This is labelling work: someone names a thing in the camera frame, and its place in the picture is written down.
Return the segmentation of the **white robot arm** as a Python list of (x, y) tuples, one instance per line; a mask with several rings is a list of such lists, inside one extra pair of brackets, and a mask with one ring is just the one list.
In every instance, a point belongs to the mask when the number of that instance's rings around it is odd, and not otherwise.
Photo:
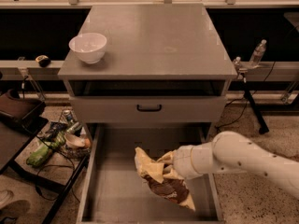
[(179, 147), (172, 163), (185, 179), (203, 174), (249, 172), (299, 198), (299, 162), (273, 154), (239, 133), (222, 132), (211, 142)]

